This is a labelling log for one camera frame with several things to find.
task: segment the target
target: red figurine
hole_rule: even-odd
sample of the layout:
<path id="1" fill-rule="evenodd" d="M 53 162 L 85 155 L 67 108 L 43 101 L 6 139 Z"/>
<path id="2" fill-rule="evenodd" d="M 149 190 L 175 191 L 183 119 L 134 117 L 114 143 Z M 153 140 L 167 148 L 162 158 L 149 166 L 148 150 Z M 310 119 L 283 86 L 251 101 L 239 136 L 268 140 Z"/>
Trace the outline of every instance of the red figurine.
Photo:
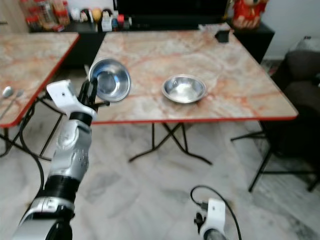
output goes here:
<path id="1" fill-rule="evenodd" d="M 259 27 L 261 14 L 265 12 L 269 0 L 235 0 L 233 26 L 238 29 Z"/>

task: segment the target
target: white wall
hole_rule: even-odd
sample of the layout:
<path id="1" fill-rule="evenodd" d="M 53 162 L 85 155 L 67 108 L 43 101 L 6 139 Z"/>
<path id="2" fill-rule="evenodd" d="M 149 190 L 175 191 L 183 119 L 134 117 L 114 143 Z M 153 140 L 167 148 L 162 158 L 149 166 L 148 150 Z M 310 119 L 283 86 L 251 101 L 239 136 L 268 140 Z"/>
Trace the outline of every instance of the white wall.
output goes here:
<path id="1" fill-rule="evenodd" d="M 113 0 L 67 0 L 70 8 L 108 8 L 113 10 L 114 3 Z"/>
<path id="2" fill-rule="evenodd" d="M 262 20 L 275 31 L 265 58 L 281 59 L 304 36 L 320 37 L 320 0 L 270 0 Z"/>

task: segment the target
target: small black object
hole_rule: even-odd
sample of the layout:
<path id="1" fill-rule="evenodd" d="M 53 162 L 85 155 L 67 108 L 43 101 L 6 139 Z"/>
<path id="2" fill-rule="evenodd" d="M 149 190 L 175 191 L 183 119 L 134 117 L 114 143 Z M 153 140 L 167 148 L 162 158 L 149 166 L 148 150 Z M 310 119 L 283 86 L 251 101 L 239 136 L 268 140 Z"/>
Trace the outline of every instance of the small black object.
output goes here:
<path id="1" fill-rule="evenodd" d="M 78 100 L 85 106 L 90 107 L 95 103 L 97 96 L 98 79 L 95 77 L 91 81 L 84 81 L 78 96 Z"/>
<path id="2" fill-rule="evenodd" d="M 218 40 L 219 43 L 228 43 L 229 42 L 229 30 L 219 30 L 214 37 Z"/>
<path id="3" fill-rule="evenodd" d="M 200 234 L 200 228 L 205 223 L 205 221 L 206 221 L 206 217 L 204 217 L 204 219 L 203 219 L 201 213 L 197 212 L 193 222 L 198 227 L 198 234 Z"/>
<path id="4" fill-rule="evenodd" d="M 110 102 L 103 101 L 103 102 L 94 103 L 90 106 L 90 108 L 92 108 L 93 110 L 95 110 L 97 112 L 99 107 L 104 107 L 104 106 L 107 106 L 107 107 L 110 106 Z"/>

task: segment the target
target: metal bowl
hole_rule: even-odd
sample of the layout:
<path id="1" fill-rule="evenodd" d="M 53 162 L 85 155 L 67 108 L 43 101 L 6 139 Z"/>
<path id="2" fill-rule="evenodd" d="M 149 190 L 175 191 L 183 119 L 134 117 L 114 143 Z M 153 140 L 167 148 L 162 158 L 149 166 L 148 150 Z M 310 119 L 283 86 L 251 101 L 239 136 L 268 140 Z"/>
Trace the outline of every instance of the metal bowl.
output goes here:
<path id="1" fill-rule="evenodd" d="M 120 62 L 111 58 L 94 62 L 88 78 L 89 81 L 97 78 L 97 96 L 111 103 L 123 100 L 131 89 L 128 70 Z"/>
<path id="2" fill-rule="evenodd" d="M 204 97 L 206 85 L 194 76 L 176 75 L 164 82 L 162 92 L 176 103 L 189 104 Z"/>

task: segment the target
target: black cable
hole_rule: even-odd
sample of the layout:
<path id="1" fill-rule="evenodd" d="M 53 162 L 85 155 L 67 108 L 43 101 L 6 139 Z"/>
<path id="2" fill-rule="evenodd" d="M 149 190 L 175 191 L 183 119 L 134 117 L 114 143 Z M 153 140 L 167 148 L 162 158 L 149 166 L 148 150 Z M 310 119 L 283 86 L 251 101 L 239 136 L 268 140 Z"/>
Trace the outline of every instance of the black cable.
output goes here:
<path id="1" fill-rule="evenodd" d="M 234 223 L 235 223 L 235 226 L 236 226 L 236 230 L 237 230 L 237 232 L 238 232 L 239 240 L 242 240 L 242 238 L 241 238 L 241 232 L 240 232 L 240 227 L 239 227 L 239 224 L 238 224 L 238 220 L 237 220 L 237 218 L 236 218 L 236 215 L 234 214 L 234 212 L 232 211 L 230 205 L 229 205 L 228 202 L 224 199 L 224 197 L 221 196 L 221 194 L 220 194 L 219 192 L 217 192 L 216 190 L 214 190 L 213 188 L 211 188 L 211 187 L 209 187 L 209 186 L 206 186 L 206 185 L 197 185 L 197 186 L 195 186 L 194 188 L 192 188 L 192 190 L 191 190 L 191 192 L 190 192 L 190 197 L 191 197 L 191 200 L 192 200 L 196 205 L 198 205 L 199 207 L 202 205 L 202 203 L 196 201 L 196 200 L 194 199 L 194 194 L 193 194 L 196 189 L 209 189 L 209 190 L 211 190 L 212 192 L 214 192 L 215 194 L 217 194 L 217 195 L 221 198 L 221 200 L 225 203 L 226 207 L 229 209 L 229 211 L 230 211 L 230 213 L 231 213 L 231 215 L 232 215 L 232 218 L 233 218 Z"/>
<path id="2" fill-rule="evenodd" d="M 27 121 L 27 118 L 29 117 L 30 112 L 33 110 L 33 108 L 35 107 L 35 104 L 37 103 L 37 101 L 34 102 L 34 104 L 29 108 L 29 110 L 26 112 L 25 117 L 22 119 L 21 122 L 21 126 L 19 129 L 19 138 L 20 138 L 20 142 L 21 145 L 23 146 L 24 150 L 29 153 L 31 155 L 31 157 L 34 159 L 38 169 L 39 169 L 39 174 L 40 174 L 40 187 L 39 190 L 37 192 L 37 195 L 44 189 L 44 184 L 45 184 L 45 174 L 44 174 L 44 169 L 42 168 L 42 165 L 39 161 L 39 158 L 37 155 L 35 155 L 26 145 L 25 140 L 24 140 L 24 136 L 23 136 L 23 130 L 25 128 L 25 124 Z"/>
<path id="3" fill-rule="evenodd" d="M 51 158 L 48 158 L 48 157 L 45 157 L 45 156 L 40 156 L 40 155 L 37 155 L 35 154 L 34 152 L 32 152 L 29 147 L 27 146 L 26 142 L 25 142 L 25 139 L 24 139 L 24 134 L 23 134 L 23 131 L 26 127 L 26 121 L 27 121 L 27 118 L 29 117 L 29 114 L 30 112 L 35 108 L 36 104 L 41 101 L 41 98 L 38 98 L 34 101 L 34 103 L 32 104 L 32 106 L 29 108 L 29 110 L 26 112 L 25 114 L 25 117 L 22 119 L 22 122 L 21 122 L 21 126 L 20 126 L 20 129 L 19 129 L 19 138 L 20 138 L 20 142 L 21 142 L 21 145 L 23 146 L 23 148 L 30 154 L 30 155 L 33 155 L 35 156 L 37 159 L 42 159 L 42 160 L 45 160 L 45 161 L 48 161 L 48 162 L 51 162 Z"/>

